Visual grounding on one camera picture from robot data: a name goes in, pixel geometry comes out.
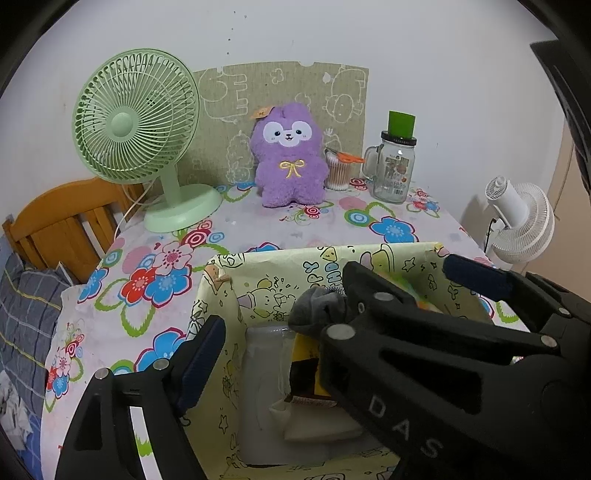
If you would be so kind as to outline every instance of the stuffed animal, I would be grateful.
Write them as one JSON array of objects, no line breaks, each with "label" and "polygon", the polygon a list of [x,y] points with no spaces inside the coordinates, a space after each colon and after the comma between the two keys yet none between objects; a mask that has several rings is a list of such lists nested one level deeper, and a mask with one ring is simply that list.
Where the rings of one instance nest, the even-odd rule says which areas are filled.
[{"label": "stuffed animal", "polygon": [[302,103],[273,107],[257,121],[251,150],[258,159],[255,183],[262,188],[263,206],[324,201],[329,168],[320,156],[321,147],[322,132]]}]

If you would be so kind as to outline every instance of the electric fan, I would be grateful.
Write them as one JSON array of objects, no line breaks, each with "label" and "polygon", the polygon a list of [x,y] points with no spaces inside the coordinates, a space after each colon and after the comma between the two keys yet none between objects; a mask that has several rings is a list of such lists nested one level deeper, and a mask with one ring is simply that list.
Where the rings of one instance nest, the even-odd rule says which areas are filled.
[{"label": "electric fan", "polygon": [[175,164],[199,117],[193,75],[159,50],[129,50],[106,61],[80,92],[74,143],[86,166],[113,183],[160,177],[164,195],[145,214],[152,232],[172,232],[203,220],[222,202],[209,185],[180,187]]},{"label": "electric fan", "polygon": [[513,187],[496,177],[486,187],[486,198],[505,224],[492,240],[497,257],[515,264],[540,256],[554,233],[554,212],[544,191],[533,183]]}]

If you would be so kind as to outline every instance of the fan center cap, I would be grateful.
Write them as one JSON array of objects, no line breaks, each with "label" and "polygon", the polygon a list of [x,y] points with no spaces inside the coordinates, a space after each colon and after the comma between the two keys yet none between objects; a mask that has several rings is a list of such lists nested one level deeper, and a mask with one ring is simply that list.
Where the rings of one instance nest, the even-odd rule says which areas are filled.
[{"label": "fan center cap", "polygon": [[111,130],[113,135],[119,138],[126,137],[134,127],[134,120],[127,112],[120,112],[111,120]]}]

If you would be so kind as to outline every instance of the fan pole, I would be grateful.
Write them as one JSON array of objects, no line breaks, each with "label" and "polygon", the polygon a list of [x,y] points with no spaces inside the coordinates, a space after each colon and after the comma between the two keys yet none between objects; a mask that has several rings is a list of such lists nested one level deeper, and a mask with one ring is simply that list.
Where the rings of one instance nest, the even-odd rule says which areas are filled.
[{"label": "fan pole", "polygon": [[181,203],[181,187],[178,184],[177,169],[174,163],[162,169],[160,182],[162,182],[166,203],[171,207]]}]

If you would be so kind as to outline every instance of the embroidered bow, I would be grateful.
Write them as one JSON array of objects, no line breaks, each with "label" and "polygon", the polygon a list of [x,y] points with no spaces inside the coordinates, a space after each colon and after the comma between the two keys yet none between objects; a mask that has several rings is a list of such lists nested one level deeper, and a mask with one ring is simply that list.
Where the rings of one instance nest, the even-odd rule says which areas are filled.
[{"label": "embroidered bow", "polygon": [[281,168],[282,170],[286,170],[286,169],[290,169],[289,172],[287,172],[287,177],[285,178],[289,178],[291,177],[291,174],[295,174],[296,177],[301,177],[300,173],[297,171],[296,167],[305,167],[306,166],[306,162],[303,161],[302,159],[296,160],[296,161],[282,161],[279,164],[279,168]]}]

